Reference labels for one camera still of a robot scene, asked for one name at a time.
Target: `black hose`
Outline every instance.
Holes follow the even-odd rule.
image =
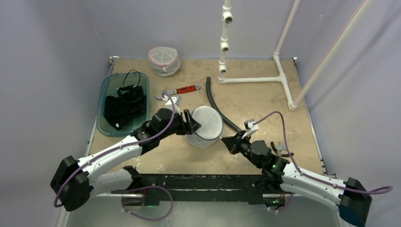
[[[236,124],[234,124],[232,121],[230,121],[226,116],[224,116],[220,110],[218,109],[216,103],[213,100],[212,92],[210,90],[210,77],[206,77],[206,95],[208,96],[208,100],[210,102],[210,105],[215,109],[223,119],[223,122],[226,123],[226,125],[230,128],[232,128],[236,132],[241,132],[242,129],[240,129]]]

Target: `mesh laundry bag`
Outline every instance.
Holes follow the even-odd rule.
[[[180,67],[177,50],[171,47],[158,46],[149,51],[149,65],[161,77],[168,77]]]
[[[192,135],[185,135],[185,139],[194,147],[208,148],[223,132],[223,119],[215,109],[205,105],[194,109],[191,115],[202,127]]]

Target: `teal plastic tray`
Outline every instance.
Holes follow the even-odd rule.
[[[105,136],[123,137],[131,133],[132,130],[140,127],[145,121],[149,120],[149,79],[144,73],[140,73],[139,85],[142,85],[143,93],[146,94],[146,111],[142,116],[133,118],[130,123],[124,125],[121,130],[113,128],[105,119],[105,100],[107,96],[117,97],[118,88],[122,87],[122,81],[124,80],[126,73],[113,74],[107,77],[100,90],[99,107],[97,110],[97,121],[96,127]],[[125,86],[131,84],[137,84],[139,80],[139,74],[132,72],[128,75],[124,82]]]

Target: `black cloth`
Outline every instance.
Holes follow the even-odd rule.
[[[121,87],[117,94],[118,97],[106,97],[104,116],[113,128],[121,130],[122,126],[146,112],[146,95],[142,86]]]

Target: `gray wall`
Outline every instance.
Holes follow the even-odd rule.
[[[49,183],[85,153],[106,76],[78,0],[0,2],[0,226],[55,226]]]
[[[361,0],[330,1],[303,47],[301,83],[340,34]],[[400,226],[401,2],[376,0],[306,95],[327,169],[359,179],[373,196],[369,227]]]
[[[110,55],[146,58],[154,46],[218,58],[223,0],[83,0]],[[294,0],[233,0],[228,57],[271,58]],[[298,56],[329,0],[303,0],[281,50]]]

